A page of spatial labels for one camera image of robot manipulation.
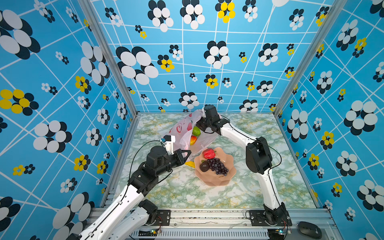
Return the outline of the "green kiwi half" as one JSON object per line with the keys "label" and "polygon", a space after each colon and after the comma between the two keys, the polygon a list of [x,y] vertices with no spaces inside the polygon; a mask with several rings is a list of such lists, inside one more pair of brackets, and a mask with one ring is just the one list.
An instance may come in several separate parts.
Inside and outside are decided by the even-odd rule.
{"label": "green kiwi half", "polygon": [[199,137],[201,135],[201,130],[198,127],[194,127],[192,134],[195,137]]}

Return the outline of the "small yellow red mango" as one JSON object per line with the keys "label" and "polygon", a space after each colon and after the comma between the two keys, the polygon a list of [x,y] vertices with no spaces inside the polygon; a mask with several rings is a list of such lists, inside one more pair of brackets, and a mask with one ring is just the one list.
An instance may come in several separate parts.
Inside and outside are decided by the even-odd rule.
{"label": "small yellow red mango", "polygon": [[196,136],[191,136],[190,145],[193,146],[196,143],[197,139],[198,138]]}

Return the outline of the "pink plastic bag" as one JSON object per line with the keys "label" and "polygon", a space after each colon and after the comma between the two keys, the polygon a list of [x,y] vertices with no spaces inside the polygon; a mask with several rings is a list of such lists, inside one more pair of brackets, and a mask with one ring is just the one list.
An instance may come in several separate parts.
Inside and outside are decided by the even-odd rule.
{"label": "pink plastic bag", "polygon": [[182,118],[168,132],[165,133],[165,135],[172,135],[176,137],[174,151],[178,149],[192,151],[187,162],[191,161],[191,156],[206,149],[219,136],[216,133],[207,134],[201,131],[201,135],[197,137],[198,139],[196,143],[193,146],[190,145],[190,139],[191,136],[193,136],[193,128],[196,127],[196,123],[201,119],[202,115],[203,110],[196,110]]}

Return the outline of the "dark purple plum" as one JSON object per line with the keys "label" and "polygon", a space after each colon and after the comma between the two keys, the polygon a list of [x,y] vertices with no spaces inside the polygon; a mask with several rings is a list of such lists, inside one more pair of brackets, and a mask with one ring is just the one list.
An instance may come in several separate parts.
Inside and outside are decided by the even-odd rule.
{"label": "dark purple plum", "polygon": [[206,163],[206,162],[203,162],[203,163],[201,163],[200,164],[200,170],[201,170],[201,172],[207,172],[208,170],[210,170],[211,169],[211,167],[210,167],[210,165],[208,164],[208,163]]}

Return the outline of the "red strawberry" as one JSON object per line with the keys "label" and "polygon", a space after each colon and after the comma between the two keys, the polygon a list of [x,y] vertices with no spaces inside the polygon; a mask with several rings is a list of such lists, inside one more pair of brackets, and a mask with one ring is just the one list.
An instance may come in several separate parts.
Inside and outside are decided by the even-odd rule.
{"label": "red strawberry", "polygon": [[216,153],[214,149],[206,149],[203,151],[203,157],[206,160],[214,159],[216,157]]}

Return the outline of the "dark purple grape bunch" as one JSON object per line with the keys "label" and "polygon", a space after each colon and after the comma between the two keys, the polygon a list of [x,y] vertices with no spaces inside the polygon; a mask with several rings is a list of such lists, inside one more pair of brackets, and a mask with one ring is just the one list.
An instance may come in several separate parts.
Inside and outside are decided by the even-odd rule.
{"label": "dark purple grape bunch", "polygon": [[224,165],[224,163],[220,159],[214,158],[207,160],[207,162],[211,167],[210,170],[215,172],[217,175],[226,176],[228,174],[229,169]]}

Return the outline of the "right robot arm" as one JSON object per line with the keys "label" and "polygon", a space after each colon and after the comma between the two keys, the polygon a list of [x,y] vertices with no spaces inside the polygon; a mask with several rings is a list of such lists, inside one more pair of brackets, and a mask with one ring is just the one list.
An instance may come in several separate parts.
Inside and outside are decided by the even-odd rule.
{"label": "right robot arm", "polygon": [[197,127],[205,131],[228,138],[245,150],[246,165],[256,174],[259,182],[265,209],[265,221],[270,226],[283,222],[287,227],[292,226],[291,217],[281,200],[273,179],[273,156],[267,140],[263,137],[253,137],[233,126],[227,118],[219,115],[213,105],[207,105],[202,110],[202,117]]}

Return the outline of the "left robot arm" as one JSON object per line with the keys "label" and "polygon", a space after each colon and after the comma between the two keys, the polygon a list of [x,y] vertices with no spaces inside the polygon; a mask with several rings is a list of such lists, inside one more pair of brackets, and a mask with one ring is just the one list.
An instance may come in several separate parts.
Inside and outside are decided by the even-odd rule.
{"label": "left robot arm", "polygon": [[104,213],[80,234],[70,234],[68,240],[125,240],[136,229],[156,221],[157,206],[146,195],[160,182],[159,176],[182,166],[190,150],[174,150],[155,146],[145,162],[132,174],[128,184]]}

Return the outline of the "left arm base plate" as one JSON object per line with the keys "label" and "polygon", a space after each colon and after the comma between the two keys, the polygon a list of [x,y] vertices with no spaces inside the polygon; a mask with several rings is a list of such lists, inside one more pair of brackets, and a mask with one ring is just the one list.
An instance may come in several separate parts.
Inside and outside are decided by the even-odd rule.
{"label": "left arm base plate", "polygon": [[170,224],[171,211],[157,210],[153,213],[144,208],[136,208],[125,218],[129,226],[142,223],[143,226],[168,226]]}

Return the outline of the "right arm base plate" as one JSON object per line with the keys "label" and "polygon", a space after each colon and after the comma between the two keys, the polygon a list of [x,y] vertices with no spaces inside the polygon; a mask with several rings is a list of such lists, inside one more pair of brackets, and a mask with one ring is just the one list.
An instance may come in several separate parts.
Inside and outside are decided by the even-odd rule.
{"label": "right arm base plate", "polygon": [[246,211],[246,218],[251,221],[253,227],[291,227],[292,220],[288,212],[269,212],[265,210]]}

